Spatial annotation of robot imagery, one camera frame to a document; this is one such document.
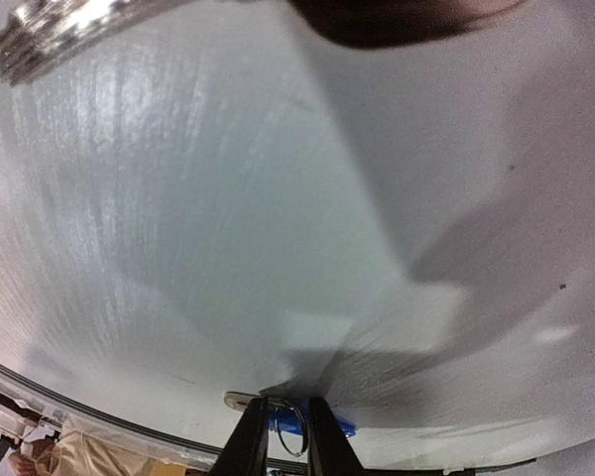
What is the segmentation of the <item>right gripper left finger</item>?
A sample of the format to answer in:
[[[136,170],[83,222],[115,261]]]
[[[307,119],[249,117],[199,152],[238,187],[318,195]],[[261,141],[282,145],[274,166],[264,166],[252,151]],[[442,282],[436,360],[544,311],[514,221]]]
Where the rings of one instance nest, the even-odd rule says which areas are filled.
[[[269,402],[253,399],[217,459],[218,475],[266,475]]]

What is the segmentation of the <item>key with blue tag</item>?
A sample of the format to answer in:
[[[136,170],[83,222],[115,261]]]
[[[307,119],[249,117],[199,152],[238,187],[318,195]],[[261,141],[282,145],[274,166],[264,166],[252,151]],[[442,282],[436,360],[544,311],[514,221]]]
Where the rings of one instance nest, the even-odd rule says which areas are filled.
[[[250,403],[257,399],[262,399],[262,396],[229,391],[224,396],[224,403],[232,410],[245,413],[247,412]],[[269,411],[268,430],[274,431],[278,435],[282,447],[291,456],[300,457],[306,454],[309,443],[309,406],[307,402],[298,402],[294,400],[282,399],[279,397],[267,397],[267,400]],[[246,429],[256,429],[258,422],[259,415],[254,413],[253,424],[246,422],[242,428],[236,426],[228,442],[225,444],[224,449],[227,450],[226,456],[224,456],[224,451],[221,451],[217,462],[221,463],[222,460],[228,461],[230,459],[238,460],[241,457],[247,458],[248,454],[250,453],[250,450],[248,449],[248,443],[244,443],[243,445],[236,443],[235,437],[240,434],[245,434]],[[300,451],[293,452],[289,449],[282,436],[283,432],[288,432],[301,437],[302,444]]]

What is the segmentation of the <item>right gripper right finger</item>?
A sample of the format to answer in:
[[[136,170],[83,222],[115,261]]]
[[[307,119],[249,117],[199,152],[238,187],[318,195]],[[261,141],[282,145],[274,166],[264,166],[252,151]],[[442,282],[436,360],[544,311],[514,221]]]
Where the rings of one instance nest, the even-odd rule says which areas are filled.
[[[308,400],[308,475],[364,475],[365,470],[324,398]]]

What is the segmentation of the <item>metal ring plate with keyrings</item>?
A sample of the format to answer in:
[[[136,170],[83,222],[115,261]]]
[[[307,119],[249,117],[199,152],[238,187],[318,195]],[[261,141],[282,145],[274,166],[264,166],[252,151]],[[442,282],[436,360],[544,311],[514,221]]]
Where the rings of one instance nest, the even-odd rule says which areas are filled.
[[[0,29],[0,82],[19,84],[52,62],[140,17],[152,1],[24,1]]]

